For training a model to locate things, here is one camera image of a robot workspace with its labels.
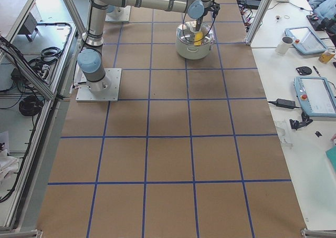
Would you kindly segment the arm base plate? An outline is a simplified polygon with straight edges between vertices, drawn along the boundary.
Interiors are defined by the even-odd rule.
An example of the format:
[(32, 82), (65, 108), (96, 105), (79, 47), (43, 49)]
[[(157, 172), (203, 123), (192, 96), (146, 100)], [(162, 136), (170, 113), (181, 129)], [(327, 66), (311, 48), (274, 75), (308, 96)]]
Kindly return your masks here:
[(85, 75), (81, 74), (78, 82), (76, 101), (98, 102), (118, 101), (121, 81), (121, 68), (105, 68), (105, 77), (99, 82), (89, 82)]
[(108, 6), (105, 22), (128, 23), (130, 20), (131, 7)]

